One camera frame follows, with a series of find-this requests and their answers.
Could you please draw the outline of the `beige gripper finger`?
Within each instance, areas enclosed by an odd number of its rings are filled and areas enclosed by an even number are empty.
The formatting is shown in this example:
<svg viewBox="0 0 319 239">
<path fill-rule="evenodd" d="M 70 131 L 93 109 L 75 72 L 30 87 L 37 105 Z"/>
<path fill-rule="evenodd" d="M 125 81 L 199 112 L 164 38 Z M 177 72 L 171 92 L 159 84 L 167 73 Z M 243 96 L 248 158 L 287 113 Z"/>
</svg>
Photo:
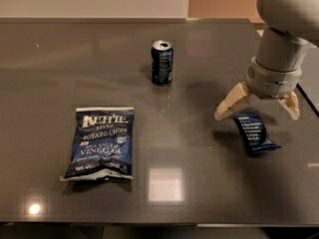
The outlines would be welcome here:
<svg viewBox="0 0 319 239">
<path fill-rule="evenodd" d="M 214 117 L 223 120 L 232 116 L 235 112 L 246 109 L 249 105 L 250 91 L 245 82 L 238 83 L 227 94 L 215 110 Z"/>
<path fill-rule="evenodd" d="M 299 103 L 297 95 L 294 92 L 291 92 L 290 94 L 280 98 L 278 102 L 286 109 L 286 111 L 294 120 L 299 119 Z"/>
</svg>

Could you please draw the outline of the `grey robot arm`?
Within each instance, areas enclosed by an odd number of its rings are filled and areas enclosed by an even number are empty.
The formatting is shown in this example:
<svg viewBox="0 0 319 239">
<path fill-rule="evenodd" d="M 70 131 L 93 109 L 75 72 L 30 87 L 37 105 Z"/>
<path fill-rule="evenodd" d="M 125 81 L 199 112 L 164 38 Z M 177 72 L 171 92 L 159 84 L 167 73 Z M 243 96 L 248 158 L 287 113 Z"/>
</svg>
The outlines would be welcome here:
<svg viewBox="0 0 319 239">
<path fill-rule="evenodd" d="M 253 96 L 276 100 L 293 119 L 300 116 L 294 90 L 307 52 L 319 44 L 319 0 L 257 0 L 267 24 L 244 80 L 235 85 L 215 111 L 223 120 L 246 109 Z"/>
</svg>

